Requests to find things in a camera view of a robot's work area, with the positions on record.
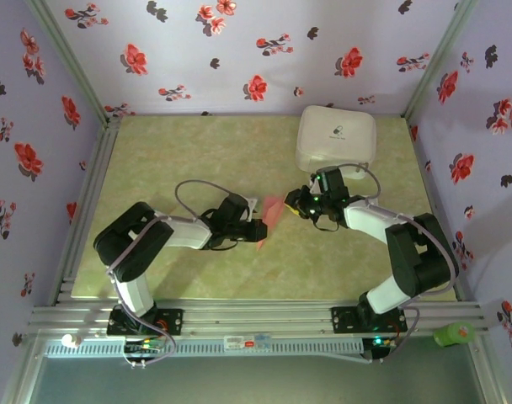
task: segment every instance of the white plastic container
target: white plastic container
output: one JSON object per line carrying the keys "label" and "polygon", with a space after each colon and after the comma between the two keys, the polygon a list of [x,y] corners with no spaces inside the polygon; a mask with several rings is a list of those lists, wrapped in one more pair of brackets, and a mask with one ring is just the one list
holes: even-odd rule
{"label": "white plastic container", "polygon": [[[311,105],[301,116],[296,165],[309,173],[319,168],[355,162],[370,167],[376,157],[376,121],[364,112]],[[344,177],[361,179],[366,173],[341,168]]]}

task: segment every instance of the green bottle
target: green bottle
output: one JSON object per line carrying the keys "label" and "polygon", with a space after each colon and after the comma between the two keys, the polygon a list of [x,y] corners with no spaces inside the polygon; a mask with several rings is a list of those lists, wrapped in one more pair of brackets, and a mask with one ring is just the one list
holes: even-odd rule
{"label": "green bottle", "polygon": [[474,338],[475,328],[469,322],[453,322],[434,331],[434,340],[441,347],[470,343]]}

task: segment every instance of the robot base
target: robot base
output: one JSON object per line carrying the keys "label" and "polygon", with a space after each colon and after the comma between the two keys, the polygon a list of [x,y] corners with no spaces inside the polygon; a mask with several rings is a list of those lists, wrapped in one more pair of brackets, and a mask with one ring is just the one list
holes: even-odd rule
{"label": "robot base", "polygon": [[372,316],[370,319],[363,319],[358,306],[332,307],[331,319],[335,334],[406,332],[408,330],[404,312],[398,309]]}
{"label": "robot base", "polygon": [[[170,335],[181,335],[181,327],[183,326],[183,310],[181,309],[158,309],[153,307],[141,318],[156,327],[162,328]],[[106,335],[109,337],[126,337],[157,335],[157,333],[135,322],[127,316],[121,306],[116,306],[110,312]]]}

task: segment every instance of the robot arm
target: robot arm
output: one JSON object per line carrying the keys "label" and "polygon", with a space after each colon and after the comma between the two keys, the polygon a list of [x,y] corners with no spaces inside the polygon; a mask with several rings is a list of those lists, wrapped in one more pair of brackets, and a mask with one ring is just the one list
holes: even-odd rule
{"label": "robot arm", "polygon": [[425,234],[419,233],[419,226],[443,246],[458,273],[456,260],[433,215],[409,219],[374,205],[370,199],[350,196],[338,167],[318,170],[310,186],[291,191],[285,204],[301,218],[312,220],[314,226],[321,215],[326,215],[338,227],[363,231],[387,244],[392,276],[360,297],[358,312],[364,323],[450,280],[445,257]]}
{"label": "robot arm", "polygon": [[[163,215],[145,202],[138,202],[99,233],[93,248],[103,264],[107,267],[113,264],[116,289],[131,312],[154,323],[157,307],[148,288],[145,271],[159,251],[164,247],[218,250],[225,240],[235,243],[263,240],[267,236],[267,226],[261,220],[252,219],[254,206],[253,199],[230,194],[218,209],[210,209],[200,217],[186,219]],[[144,227],[153,220],[157,222],[116,263]]]}

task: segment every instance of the table surface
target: table surface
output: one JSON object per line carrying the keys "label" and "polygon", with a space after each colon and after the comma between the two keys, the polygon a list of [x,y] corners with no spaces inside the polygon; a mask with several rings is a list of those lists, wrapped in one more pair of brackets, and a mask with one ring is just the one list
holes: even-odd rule
{"label": "table surface", "polygon": [[[383,188],[379,204],[409,214],[430,211],[406,121],[375,118],[371,168]],[[175,185],[188,178],[210,180],[260,200],[283,197],[307,183],[309,174],[295,163],[298,125],[295,116],[125,117],[72,295],[114,296],[93,240],[137,201],[189,217],[173,196]],[[375,191],[368,177],[346,183],[351,194]],[[180,195],[198,212],[217,207],[225,197],[203,184],[187,184]],[[226,252],[164,248],[146,272],[156,299],[356,300],[390,274],[385,244],[358,231],[318,231],[288,210],[259,251],[253,243]],[[454,297],[447,293],[439,300]]]}

